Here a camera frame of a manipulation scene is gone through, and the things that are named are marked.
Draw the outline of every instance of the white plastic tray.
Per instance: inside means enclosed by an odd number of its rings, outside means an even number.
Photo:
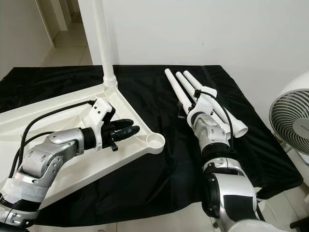
[[[52,110],[74,103],[95,100],[102,97],[115,109],[112,120],[129,118],[140,131],[123,141],[116,142],[118,151],[111,148],[96,152],[93,149],[75,157],[64,164],[55,181],[47,192],[41,208],[73,193],[125,164],[147,154],[158,154],[163,150],[165,139],[161,134],[153,133],[134,111],[119,90],[115,87],[104,89],[98,85],[52,99],[37,102],[0,114],[0,171],[1,182],[7,178],[14,155],[19,148],[21,136],[30,121]],[[82,118],[87,115],[91,106],[84,105],[50,116],[33,125],[29,136],[44,131],[58,131],[70,128],[84,128]],[[45,136],[38,138],[25,147],[25,153],[35,144],[41,143]]]

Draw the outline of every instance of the fan grille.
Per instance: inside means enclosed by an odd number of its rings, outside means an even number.
[[[309,90],[287,93],[279,97],[270,109],[270,122],[276,134],[296,150],[309,154],[309,139],[299,136],[293,123],[309,118]]]

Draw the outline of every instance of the white pole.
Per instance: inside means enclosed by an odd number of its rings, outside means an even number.
[[[103,82],[106,87],[114,87],[117,86],[117,79],[112,68],[112,54],[110,51],[109,37],[107,34],[103,0],[93,0],[92,6],[94,10],[98,44],[104,71]]]
[[[190,100],[188,99],[187,95],[185,94],[185,92],[183,91],[181,86],[176,81],[172,72],[169,69],[165,69],[164,72],[165,72],[166,77],[168,78],[170,84],[172,85],[172,88],[175,91],[178,100],[183,104],[183,109],[184,109],[185,113],[188,114],[189,113],[189,107],[192,106]]]
[[[199,81],[197,81],[191,75],[191,73],[189,71],[184,71],[183,74],[196,89],[199,89],[199,90],[202,89],[203,86],[201,85],[201,83]],[[221,108],[221,106],[218,104],[218,102],[213,98],[211,99],[211,102],[213,104],[213,109],[214,109],[215,113],[217,113],[217,115],[222,119],[223,122],[225,122],[227,125],[229,125],[227,117],[226,117],[223,109]],[[236,119],[228,110],[226,110],[226,112],[227,112],[229,118],[231,119],[234,136],[236,138],[239,138],[239,137],[243,136],[245,133],[247,133],[248,127],[242,121]]]
[[[182,75],[181,72],[176,72],[176,77],[178,78],[180,83],[183,85],[185,90],[187,90],[188,94],[193,99],[193,101],[196,103],[197,98],[194,97],[195,89],[193,88],[193,86],[188,82],[188,80]],[[215,112],[213,112],[212,118],[225,131],[228,138],[230,138],[230,134],[231,134],[230,126],[228,124],[224,123]]]

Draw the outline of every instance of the white tube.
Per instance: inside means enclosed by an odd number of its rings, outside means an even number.
[[[189,93],[189,95],[193,99],[193,101],[196,103],[197,98],[194,97],[195,89],[193,88],[193,86],[188,82],[188,80],[182,75],[181,72],[176,72],[176,77],[178,78],[180,83],[183,85],[185,90],[187,90],[187,92]],[[225,131],[228,138],[230,138],[230,136],[231,136],[230,126],[228,124],[224,123],[215,112],[213,112],[212,118]]]
[[[201,90],[202,85],[199,81],[197,81],[189,71],[184,71],[183,72],[184,76],[189,80],[189,82],[196,88]],[[215,99],[211,99],[211,102],[213,104],[213,109],[215,113],[222,119],[223,122],[225,122],[227,125],[229,125],[227,117],[219,105],[219,103]],[[233,127],[233,134],[235,138],[239,138],[243,136],[245,133],[248,131],[248,127],[240,120],[236,119],[228,110],[226,110],[229,118],[231,119],[232,122],[232,127]]]
[[[198,80],[195,79],[195,77],[191,75],[191,73],[189,73],[189,71],[186,70],[183,72],[183,74],[188,79],[188,81],[193,85],[195,89],[201,90],[203,86],[201,85],[200,82],[198,82]]]
[[[185,94],[185,92],[183,91],[181,86],[176,81],[172,72],[169,69],[165,69],[164,72],[165,72],[166,77],[168,78],[170,84],[172,85],[173,90],[175,91],[178,100],[183,104],[183,109],[184,109],[185,113],[188,114],[189,113],[189,107],[191,107],[191,105],[192,105],[190,100],[188,99],[187,95]]]
[[[112,54],[110,51],[109,37],[107,34],[104,15],[103,0],[93,0],[95,25],[100,48],[102,66],[104,71],[103,84],[106,87],[117,86],[117,79],[112,68]]]

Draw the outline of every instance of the black tablecloth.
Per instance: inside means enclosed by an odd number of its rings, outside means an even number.
[[[234,143],[252,184],[262,187],[258,198],[301,184],[291,160],[221,66],[115,65],[119,90],[149,128],[165,137],[164,150],[146,154],[44,208],[36,223],[104,224],[166,214],[201,200],[198,141],[186,121],[177,118],[178,100],[165,68],[173,73],[189,70],[203,85],[216,88],[226,108],[248,126],[248,133]],[[0,112],[100,83],[101,66],[13,68],[0,82]]]

